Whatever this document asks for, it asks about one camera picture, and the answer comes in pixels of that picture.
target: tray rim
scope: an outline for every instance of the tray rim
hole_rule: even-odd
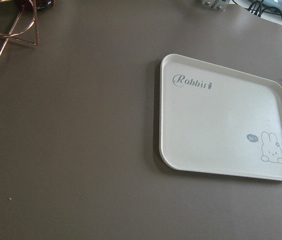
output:
[[[267,176],[259,176],[259,175],[253,175],[253,174],[235,174],[235,173],[232,173],[232,172],[216,172],[216,171],[203,171],[203,170],[188,170],[188,169],[181,169],[181,168],[177,168],[175,166],[173,166],[172,164],[169,163],[169,161],[167,160],[167,158],[165,157],[165,154],[164,154],[164,151],[163,151],[163,68],[164,68],[164,65],[166,64],[166,61],[169,59],[169,58],[181,58],[181,59],[186,59],[187,61],[194,61],[194,62],[197,62],[197,63],[201,63],[201,64],[206,64],[206,65],[209,65],[213,68],[218,68],[218,69],[221,69],[221,70],[228,70],[228,71],[232,71],[234,73],[239,73],[239,74],[243,74],[245,76],[248,76],[248,77],[253,77],[253,78],[258,78],[260,80],[262,80],[263,82],[269,82],[271,84],[273,84],[274,86],[276,86],[279,91],[282,92],[282,86],[277,83],[276,81],[273,81],[273,80],[270,80],[270,79],[266,79],[264,77],[260,77],[260,76],[256,76],[256,75],[252,75],[252,74],[249,74],[249,73],[246,73],[246,72],[242,72],[242,71],[239,71],[239,70],[235,70],[235,69],[232,69],[232,68],[229,68],[229,67],[225,67],[225,66],[220,66],[220,65],[217,65],[217,64],[214,64],[214,63],[210,63],[210,62],[206,62],[206,61],[202,61],[202,60],[198,60],[198,59],[195,59],[195,58],[191,58],[191,57],[187,57],[187,56],[183,56],[183,55],[180,55],[180,54],[176,54],[176,53],[171,53],[171,54],[168,54],[166,55],[162,61],[161,61],[161,65],[160,65],[160,120],[159,120],[159,123],[160,123],[160,126],[159,126],[159,152],[160,152],[160,155],[164,161],[164,163],[166,165],[168,165],[170,168],[172,169],[175,169],[175,170],[180,170],[180,171],[187,171],[187,172],[197,172],[197,173],[208,173],[208,174],[218,174],[218,175],[229,175],[229,176],[238,176],[238,177],[247,177],[247,178],[256,178],[256,179],[267,179],[267,180],[276,180],[276,181],[282,181],[282,178],[278,178],[278,177],[267,177]]]

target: dark object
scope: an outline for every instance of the dark object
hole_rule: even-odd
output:
[[[256,16],[261,17],[263,13],[273,14],[281,16],[282,18],[282,11],[275,7],[275,6],[265,6],[263,5],[264,0],[254,0],[252,4],[245,8],[247,11],[253,13]]]
[[[14,0],[14,2],[17,4],[17,6],[22,9],[25,8],[26,10],[31,11],[32,5],[29,0]],[[36,0],[36,9],[37,10],[43,10],[47,8],[48,6],[52,5],[53,0]]]

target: rabbit illustration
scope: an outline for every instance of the rabbit illustration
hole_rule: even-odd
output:
[[[265,162],[282,164],[282,149],[275,133],[262,133],[262,160]]]

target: printed logo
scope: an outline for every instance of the printed logo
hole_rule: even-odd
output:
[[[248,141],[250,141],[252,143],[259,142],[259,138],[256,135],[248,134],[246,137],[247,137]]]
[[[173,84],[177,87],[183,87],[184,85],[190,85],[193,87],[203,88],[203,89],[211,89],[212,83],[210,82],[208,85],[207,83],[203,81],[193,80],[193,79],[187,79],[182,74],[177,74],[173,77]]]
[[[262,161],[282,164],[282,149],[275,133],[262,132]]]

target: speech bubble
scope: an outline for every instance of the speech bubble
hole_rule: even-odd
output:
[[[247,140],[252,143],[259,142],[259,138],[253,134],[248,134],[246,137],[247,137]]]

